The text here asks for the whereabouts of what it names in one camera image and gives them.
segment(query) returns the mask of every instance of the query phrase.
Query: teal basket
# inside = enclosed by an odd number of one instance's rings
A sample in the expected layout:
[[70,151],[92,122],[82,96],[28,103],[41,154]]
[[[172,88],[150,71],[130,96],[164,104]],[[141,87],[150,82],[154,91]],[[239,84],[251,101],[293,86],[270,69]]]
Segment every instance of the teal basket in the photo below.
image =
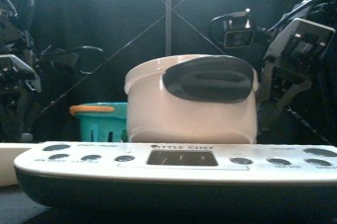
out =
[[82,106],[112,107],[113,112],[74,112],[80,119],[80,138],[84,142],[126,142],[126,103],[90,103]]

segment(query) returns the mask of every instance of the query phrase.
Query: cable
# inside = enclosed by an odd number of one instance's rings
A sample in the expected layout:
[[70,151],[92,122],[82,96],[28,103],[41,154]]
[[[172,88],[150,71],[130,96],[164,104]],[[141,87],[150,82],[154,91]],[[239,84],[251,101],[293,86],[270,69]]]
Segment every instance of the cable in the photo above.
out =
[[231,17],[231,14],[226,14],[226,15],[221,15],[221,16],[213,18],[211,21],[210,21],[210,23],[209,23],[209,26],[207,26],[207,33],[209,33],[209,36],[210,36],[210,38],[213,39],[213,41],[214,41],[217,44],[219,44],[219,45],[223,45],[223,42],[218,41],[218,40],[214,38],[214,35],[213,35],[213,32],[211,32],[211,31],[213,31],[213,24],[214,24],[215,21],[225,21],[225,20],[227,20],[227,18],[230,18],[230,17]]
[[287,21],[287,19],[294,16],[299,11],[302,11],[305,8],[309,6],[313,6],[317,4],[321,0],[307,0],[303,2],[299,6],[297,6],[281,19],[279,21],[274,24],[271,28],[269,28],[267,32],[271,32],[283,22]]
[[[64,55],[64,54],[74,53],[74,52],[78,52],[78,51],[85,50],[85,49],[92,49],[92,50],[98,51],[98,53],[100,53],[100,55],[102,57],[104,62],[106,61],[104,50],[100,47],[96,47],[96,46],[80,46],[80,47],[76,47],[76,48],[72,48],[69,50],[65,50],[65,51],[61,51],[61,52],[56,52],[56,53],[44,53],[42,52],[40,55],[42,56],[42,61],[46,61],[46,60],[53,60],[53,57],[57,56],[57,55]],[[92,71],[81,71],[80,70],[78,72],[82,75],[92,75],[92,74],[94,74],[97,72],[98,68],[100,67],[97,67]]]
[[309,121],[295,112],[290,106],[285,108],[285,111],[294,117],[294,119],[310,130],[310,132],[322,140],[323,144],[333,145],[327,138],[319,133],[319,131],[310,125]]
[[9,6],[10,8],[10,12],[13,12],[13,16],[17,16],[17,11],[16,11],[16,7],[14,5],[12,4],[10,0],[2,0],[5,2],[5,4]]

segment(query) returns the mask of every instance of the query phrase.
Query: display screen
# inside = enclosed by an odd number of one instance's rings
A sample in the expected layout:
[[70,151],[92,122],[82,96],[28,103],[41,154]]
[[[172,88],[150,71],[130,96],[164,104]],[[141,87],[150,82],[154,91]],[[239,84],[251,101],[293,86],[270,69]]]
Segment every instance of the display screen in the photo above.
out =
[[217,166],[217,162],[210,151],[153,150],[148,165]]

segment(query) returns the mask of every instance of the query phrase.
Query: white surface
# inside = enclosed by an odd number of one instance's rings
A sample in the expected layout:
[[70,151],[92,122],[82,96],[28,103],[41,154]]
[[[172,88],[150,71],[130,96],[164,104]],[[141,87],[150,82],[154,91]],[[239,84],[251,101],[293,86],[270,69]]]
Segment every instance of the white surface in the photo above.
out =
[[247,99],[235,104],[188,101],[173,96],[164,87],[165,70],[202,56],[210,55],[158,58],[129,71],[125,92],[132,142],[255,143],[257,75]]
[[0,143],[0,187],[17,183],[14,174],[14,158],[36,144]]
[[[44,148],[65,144],[61,150]],[[337,157],[305,153],[314,148],[337,153],[331,146],[255,145],[255,144],[153,144],[153,143],[69,143],[46,142],[20,155],[16,167],[29,174],[62,178],[94,180],[161,181],[207,184],[315,184],[337,185]],[[148,165],[153,150],[207,151],[213,153],[217,166]],[[86,155],[100,158],[82,161]],[[133,156],[128,162],[117,162],[118,156]],[[235,164],[231,158],[247,158],[250,165]],[[289,165],[273,164],[267,160],[281,158]],[[310,164],[305,160],[329,162],[329,166]]]

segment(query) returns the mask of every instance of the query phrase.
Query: rice cooker lid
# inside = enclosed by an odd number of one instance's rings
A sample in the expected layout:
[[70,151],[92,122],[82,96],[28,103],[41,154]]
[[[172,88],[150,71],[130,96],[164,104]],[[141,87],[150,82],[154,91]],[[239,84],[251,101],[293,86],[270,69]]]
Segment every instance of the rice cooker lid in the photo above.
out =
[[129,94],[129,90],[132,85],[136,82],[152,75],[164,74],[166,69],[170,68],[173,65],[198,58],[198,57],[207,57],[211,55],[206,54],[184,54],[184,55],[173,55],[153,59],[150,61],[144,62],[142,64],[137,65],[126,74],[125,77],[125,93]]
[[251,93],[254,70],[237,57],[207,56],[168,68],[162,81],[168,92],[181,99],[239,103]]

